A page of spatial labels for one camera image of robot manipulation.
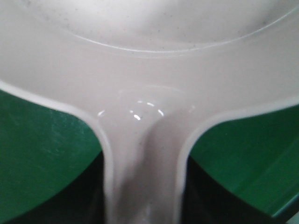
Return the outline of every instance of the green plastic container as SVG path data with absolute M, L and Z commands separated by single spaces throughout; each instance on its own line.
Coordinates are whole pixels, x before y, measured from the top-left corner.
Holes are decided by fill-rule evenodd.
M 0 91 L 0 224 L 57 194 L 99 152 L 83 121 Z M 226 189 L 277 216 L 299 193 L 299 106 L 219 124 L 191 155 Z

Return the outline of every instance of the green surface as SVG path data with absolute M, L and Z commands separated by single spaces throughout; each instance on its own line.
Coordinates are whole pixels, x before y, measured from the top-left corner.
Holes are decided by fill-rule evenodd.
M 219 124 L 192 156 L 229 191 L 275 216 L 299 193 L 299 106 Z
M 99 151 L 81 120 L 0 92 L 0 223 L 62 190 Z
M 0 223 L 62 190 L 99 151 L 81 120 L 0 91 Z M 275 215 L 299 193 L 299 106 L 217 125 L 192 156 L 228 190 Z

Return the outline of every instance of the curved edge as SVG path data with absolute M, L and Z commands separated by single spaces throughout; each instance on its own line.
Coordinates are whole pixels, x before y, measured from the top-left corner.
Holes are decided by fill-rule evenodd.
M 222 112 L 216 113 L 211 115 L 210 118 L 206 119 L 202 124 L 198 126 L 189 136 L 189 138 L 184 143 L 180 155 L 178 157 L 178 161 L 184 161 L 184 163 L 179 163 L 177 165 L 177 189 L 175 190 L 176 193 L 182 192 L 185 188 L 185 173 L 186 173 L 186 162 L 188 156 L 190 155 L 193 146 L 198 141 L 198 139 L 209 129 L 213 126 L 216 126 L 220 123 L 236 120 L 236 119 L 243 119 L 254 117 L 257 115 L 266 114 L 269 112 L 275 112 L 278 110 L 286 109 L 288 107 L 292 107 L 299 104 L 299 96 L 291 97 L 286 100 L 278 100 L 273 103 L 268 103 L 265 105 L 259 105 L 255 107 L 251 107 L 248 109 L 237 110 L 237 111 L 230 111 L 230 112 Z

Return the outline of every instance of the green background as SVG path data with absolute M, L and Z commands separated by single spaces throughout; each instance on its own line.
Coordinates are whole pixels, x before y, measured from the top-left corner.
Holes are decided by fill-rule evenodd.
M 57 194 L 99 152 L 83 121 L 0 91 L 0 223 Z M 299 193 L 299 106 L 219 124 L 192 157 L 229 191 L 277 215 Z

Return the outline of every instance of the dark gap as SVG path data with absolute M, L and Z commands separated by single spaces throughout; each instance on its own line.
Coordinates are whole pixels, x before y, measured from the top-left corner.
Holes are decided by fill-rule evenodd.
M 103 154 L 67 188 L 35 209 L 5 224 L 104 223 Z M 247 205 L 188 160 L 183 224 L 284 224 Z

